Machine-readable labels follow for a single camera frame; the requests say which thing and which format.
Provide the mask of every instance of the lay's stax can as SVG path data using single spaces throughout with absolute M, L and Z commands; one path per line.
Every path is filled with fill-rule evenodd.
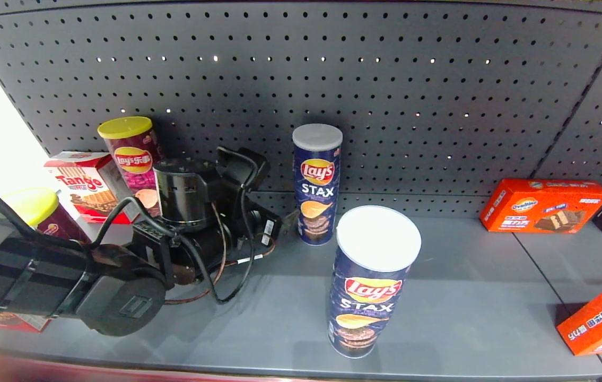
M 328 124 L 304 124 L 293 140 L 299 235 L 306 244 L 322 245 L 334 230 L 343 134 Z
M 366 205 L 341 217 L 336 239 L 329 341 L 345 357 L 361 358 L 373 350 L 395 310 L 421 235 L 402 213 Z

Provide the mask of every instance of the white plastic lid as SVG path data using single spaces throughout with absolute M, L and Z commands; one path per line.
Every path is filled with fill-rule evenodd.
M 311 123 L 295 128 L 291 138 L 304 150 L 327 151 L 341 145 L 343 133 L 330 124 Z
M 421 234 L 407 216 L 385 206 L 346 212 L 336 227 L 339 247 L 352 261 L 378 272 L 407 268 L 421 249 Z

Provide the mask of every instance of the yellow plastic lid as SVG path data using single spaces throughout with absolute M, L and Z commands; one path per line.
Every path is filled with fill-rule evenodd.
M 27 188 L 2 197 L 2 199 L 30 227 L 37 227 L 58 208 L 58 195 L 50 188 Z
M 124 117 L 110 119 L 98 126 L 100 137 L 105 140 L 123 140 L 143 134 L 152 128 L 152 121 L 148 117 Z

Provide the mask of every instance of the wafer image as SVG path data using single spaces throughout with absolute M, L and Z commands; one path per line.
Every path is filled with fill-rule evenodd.
M 534 224 L 534 227 L 553 232 L 571 230 L 583 220 L 585 214 L 584 211 L 558 211 L 553 215 L 541 218 Z
M 83 206 L 100 211 L 106 215 L 117 205 L 117 198 L 115 198 L 115 195 L 109 189 L 100 193 L 85 195 L 82 197 L 82 200 Z
M 308 239 L 311 241 L 321 241 L 327 232 L 329 232 L 329 218 L 322 215 L 331 204 L 325 205 L 316 201 L 306 201 L 301 203 L 301 215 L 303 215 L 303 225 Z

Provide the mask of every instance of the potato chip can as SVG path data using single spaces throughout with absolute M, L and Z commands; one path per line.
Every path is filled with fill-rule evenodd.
M 326 244 L 334 230 L 343 134 L 328 124 L 304 124 L 293 141 L 299 235 L 306 244 Z
M 104 138 L 128 188 L 150 211 L 150 215 L 159 215 L 152 166 L 163 159 L 163 154 L 152 121 L 142 116 L 111 119 L 99 126 L 98 133 Z
M 373 350 L 395 310 L 421 249 L 421 235 L 402 213 L 365 205 L 341 217 L 336 240 L 328 337 L 340 354 L 362 358 Z
M 60 204 L 50 188 L 27 188 L 6 194 L 2 199 L 27 225 L 46 235 L 90 242 L 82 228 Z

